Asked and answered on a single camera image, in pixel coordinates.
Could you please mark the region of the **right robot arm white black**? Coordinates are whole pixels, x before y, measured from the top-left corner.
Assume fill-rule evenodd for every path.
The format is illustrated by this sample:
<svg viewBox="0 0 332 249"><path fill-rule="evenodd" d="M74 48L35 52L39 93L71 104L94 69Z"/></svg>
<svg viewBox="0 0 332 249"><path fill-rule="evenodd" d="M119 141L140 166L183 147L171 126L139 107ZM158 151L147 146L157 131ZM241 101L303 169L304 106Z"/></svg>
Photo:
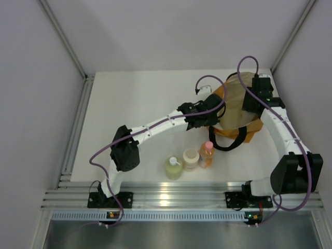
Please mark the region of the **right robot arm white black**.
<svg viewBox="0 0 332 249"><path fill-rule="evenodd" d="M283 101L273 96L270 77L253 77L242 109L258 115L280 159L270 176L246 183L249 188L241 193L242 202L254 206L260 197L296 193L303 193L307 199L316 190L323 158L310 152L295 132Z"/></svg>

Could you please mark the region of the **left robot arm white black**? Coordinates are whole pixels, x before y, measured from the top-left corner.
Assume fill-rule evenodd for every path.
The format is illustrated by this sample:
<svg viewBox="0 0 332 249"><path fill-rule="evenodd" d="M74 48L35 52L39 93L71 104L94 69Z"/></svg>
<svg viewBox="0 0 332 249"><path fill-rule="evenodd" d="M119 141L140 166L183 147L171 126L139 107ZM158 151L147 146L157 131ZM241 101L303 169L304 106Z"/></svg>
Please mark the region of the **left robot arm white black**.
<svg viewBox="0 0 332 249"><path fill-rule="evenodd" d="M217 124L218 113L224 106L224 100L213 93L197 103L183 103L173 112L149 124L136 128L119 127L109 146L110 164L105 171L106 178L98 185L99 202L108 208L116 204L124 174L140 164L142 150L147 154L154 141L176 132Z"/></svg>

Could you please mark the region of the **green pump bottle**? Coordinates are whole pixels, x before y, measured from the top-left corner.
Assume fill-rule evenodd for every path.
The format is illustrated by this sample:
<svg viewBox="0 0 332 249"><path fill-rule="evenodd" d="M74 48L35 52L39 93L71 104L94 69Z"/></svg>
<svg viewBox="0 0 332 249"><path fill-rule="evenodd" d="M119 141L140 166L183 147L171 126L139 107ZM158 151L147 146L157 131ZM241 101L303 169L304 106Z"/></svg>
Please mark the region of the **green pump bottle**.
<svg viewBox="0 0 332 249"><path fill-rule="evenodd" d="M170 157L164 164L165 175L170 180L177 180L181 177L183 171L183 162L180 158Z"/></svg>

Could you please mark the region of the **orange bottle pink cap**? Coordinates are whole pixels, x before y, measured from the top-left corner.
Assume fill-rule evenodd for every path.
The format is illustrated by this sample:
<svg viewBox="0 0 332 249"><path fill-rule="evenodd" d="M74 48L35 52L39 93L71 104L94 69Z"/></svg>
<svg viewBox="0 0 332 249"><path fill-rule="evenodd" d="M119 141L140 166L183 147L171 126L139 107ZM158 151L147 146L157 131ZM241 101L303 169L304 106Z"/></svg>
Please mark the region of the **orange bottle pink cap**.
<svg viewBox="0 0 332 249"><path fill-rule="evenodd" d="M203 143L199 150L199 161L198 161L199 166L201 168L211 167L213 163L214 153L215 153L215 148L211 141Z"/></svg>

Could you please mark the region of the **beige cap cream bottle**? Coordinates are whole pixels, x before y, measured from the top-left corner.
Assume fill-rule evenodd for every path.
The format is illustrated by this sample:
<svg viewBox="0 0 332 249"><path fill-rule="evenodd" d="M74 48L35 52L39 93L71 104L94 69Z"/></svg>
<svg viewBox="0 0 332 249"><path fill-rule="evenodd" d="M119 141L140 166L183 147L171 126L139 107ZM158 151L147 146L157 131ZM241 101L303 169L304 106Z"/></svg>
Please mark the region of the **beige cap cream bottle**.
<svg viewBox="0 0 332 249"><path fill-rule="evenodd" d="M193 148L186 149L183 152L184 170L193 171L198 166L199 153Z"/></svg>

